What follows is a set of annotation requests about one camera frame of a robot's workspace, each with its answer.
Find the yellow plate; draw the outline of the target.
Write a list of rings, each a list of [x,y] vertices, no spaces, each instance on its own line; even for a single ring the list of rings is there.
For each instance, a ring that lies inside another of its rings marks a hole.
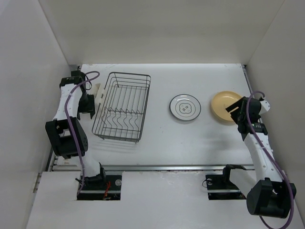
[[[221,121],[233,122],[231,115],[226,108],[240,100],[242,97],[231,91],[222,91],[217,93],[211,100],[212,113]]]
[[[228,120],[222,119],[215,113],[212,113],[212,114],[213,114],[214,119],[223,125],[228,125],[228,126],[236,125],[236,123],[232,119],[228,121]]]

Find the white plate black outline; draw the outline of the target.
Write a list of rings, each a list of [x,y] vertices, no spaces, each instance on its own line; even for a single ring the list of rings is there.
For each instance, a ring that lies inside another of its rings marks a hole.
[[[191,122],[201,113],[202,107],[197,98],[189,94],[179,94],[169,103],[171,115],[182,122]]]

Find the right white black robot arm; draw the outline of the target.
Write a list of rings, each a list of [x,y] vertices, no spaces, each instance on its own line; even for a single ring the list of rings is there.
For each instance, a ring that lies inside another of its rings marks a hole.
[[[296,195],[293,183],[286,182],[283,172],[275,165],[269,144],[268,131],[259,122],[261,114],[270,109],[263,98],[242,97],[227,107],[226,111],[238,126],[238,132],[250,152],[256,178],[252,178],[244,166],[226,165],[221,175],[224,187],[234,185],[246,197],[247,210],[251,215],[284,219],[291,210]]]

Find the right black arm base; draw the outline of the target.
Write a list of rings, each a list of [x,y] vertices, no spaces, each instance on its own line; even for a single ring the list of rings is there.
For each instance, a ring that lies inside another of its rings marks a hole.
[[[244,200],[255,184],[253,171],[231,164],[226,165],[221,174],[207,174],[202,182],[209,200]]]

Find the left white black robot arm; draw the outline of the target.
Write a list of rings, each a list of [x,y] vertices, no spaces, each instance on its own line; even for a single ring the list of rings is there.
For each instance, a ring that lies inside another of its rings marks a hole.
[[[89,141],[80,124],[80,115],[95,115],[94,95],[88,94],[86,85],[100,76],[98,71],[89,73],[80,70],[60,82],[61,97],[53,119],[46,122],[45,129],[56,156],[74,163],[82,172],[78,182],[81,186],[92,185],[96,189],[105,187],[107,178],[102,165],[88,153]]]

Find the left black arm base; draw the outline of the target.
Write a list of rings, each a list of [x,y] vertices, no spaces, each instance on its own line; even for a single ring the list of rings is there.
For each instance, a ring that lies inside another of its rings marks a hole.
[[[122,175],[99,174],[85,177],[77,200],[121,200]]]

